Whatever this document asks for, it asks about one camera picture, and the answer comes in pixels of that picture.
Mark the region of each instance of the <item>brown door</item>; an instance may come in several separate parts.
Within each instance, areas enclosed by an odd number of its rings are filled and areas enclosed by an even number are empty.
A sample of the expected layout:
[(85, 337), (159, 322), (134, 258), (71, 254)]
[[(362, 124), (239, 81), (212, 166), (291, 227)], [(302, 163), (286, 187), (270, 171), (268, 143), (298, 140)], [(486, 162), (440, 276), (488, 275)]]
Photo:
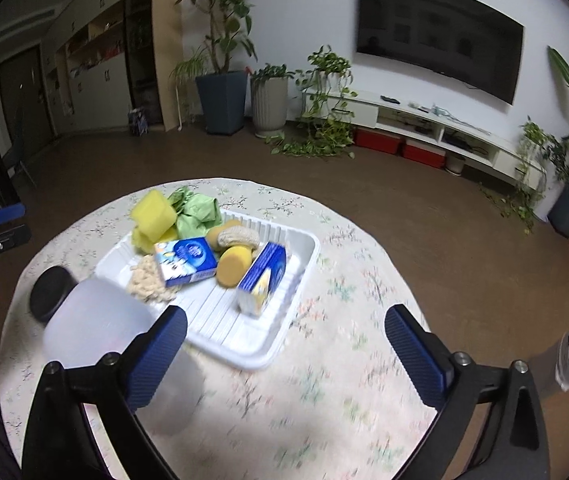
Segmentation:
[(53, 140), (49, 110), (44, 101), (38, 46), (0, 63), (0, 98), (12, 140), (16, 135), (16, 110), (22, 106), (24, 158), (28, 160)]

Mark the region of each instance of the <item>air vent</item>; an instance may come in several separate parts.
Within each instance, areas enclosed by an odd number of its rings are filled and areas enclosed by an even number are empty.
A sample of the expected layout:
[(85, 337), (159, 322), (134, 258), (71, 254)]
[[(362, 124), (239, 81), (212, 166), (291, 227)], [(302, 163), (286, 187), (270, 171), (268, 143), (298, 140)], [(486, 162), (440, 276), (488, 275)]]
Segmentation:
[(44, 12), (39, 12), (38, 14), (34, 14), (33, 16), (30, 16), (29, 18), (25, 18), (21, 22), (17, 22), (17, 23), (14, 23), (13, 25), (9, 25), (8, 27), (3, 28), (0, 31), (0, 38), (2, 38), (3, 36), (6, 36), (7, 34), (11, 34), (12, 32), (14, 32), (16, 30), (20, 30), (20, 28), (24, 28), (27, 25), (31, 25), (33, 23), (40, 22), (42, 20), (50, 18), (54, 14), (55, 14), (55, 9), (49, 9), (49, 10), (45, 10)]

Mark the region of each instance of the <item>beige sponge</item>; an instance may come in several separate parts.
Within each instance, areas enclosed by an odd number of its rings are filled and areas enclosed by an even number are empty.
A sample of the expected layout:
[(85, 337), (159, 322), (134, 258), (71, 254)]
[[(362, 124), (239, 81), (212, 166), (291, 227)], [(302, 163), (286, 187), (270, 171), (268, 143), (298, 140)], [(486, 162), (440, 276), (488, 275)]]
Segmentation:
[(232, 219), (228, 222), (219, 225), (217, 227), (212, 227), (209, 229), (209, 232), (206, 234), (206, 242), (209, 244), (209, 247), (212, 248), (214, 251), (221, 251), (222, 248), (218, 245), (218, 235), (228, 229), (229, 227), (234, 226), (241, 226), (242, 222), (240, 220)]
[(236, 286), (247, 273), (253, 258), (251, 249), (238, 245), (227, 249), (220, 257), (215, 277), (222, 286)]
[(243, 245), (257, 249), (260, 246), (260, 234), (249, 227), (229, 227), (218, 234), (218, 245), (221, 248)]

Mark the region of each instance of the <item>blue gripper pad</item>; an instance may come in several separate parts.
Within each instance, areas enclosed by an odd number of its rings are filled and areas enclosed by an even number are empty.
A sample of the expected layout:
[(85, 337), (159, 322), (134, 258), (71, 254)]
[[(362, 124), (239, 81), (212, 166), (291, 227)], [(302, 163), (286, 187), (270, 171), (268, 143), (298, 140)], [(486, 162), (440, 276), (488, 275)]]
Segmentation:
[(184, 342), (186, 327), (184, 310), (169, 306), (149, 332), (142, 335), (150, 335), (152, 339), (126, 378), (126, 402), (132, 412), (151, 402), (160, 381)]
[(24, 205), (17, 203), (0, 209), (0, 225), (24, 216)]
[(447, 380), (421, 340), (426, 334), (422, 327), (404, 305), (396, 305), (387, 311), (384, 330), (422, 402), (440, 411), (446, 401)]

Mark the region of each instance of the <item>red storage bin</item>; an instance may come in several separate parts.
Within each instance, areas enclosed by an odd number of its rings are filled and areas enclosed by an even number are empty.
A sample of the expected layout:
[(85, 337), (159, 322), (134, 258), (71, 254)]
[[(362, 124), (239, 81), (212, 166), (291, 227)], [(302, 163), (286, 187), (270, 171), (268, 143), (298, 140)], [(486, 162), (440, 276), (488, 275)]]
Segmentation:
[(402, 144), (402, 137), (393, 134), (367, 130), (366, 128), (358, 128), (355, 131), (356, 146), (394, 154), (397, 153), (400, 144)]
[(403, 150), (403, 156), (409, 160), (422, 162), (422, 164), (426, 164), (427, 166), (442, 168), (442, 166), (444, 166), (444, 157), (446, 156), (446, 152), (440, 148), (431, 146), (430, 144), (407, 139), (407, 143)]

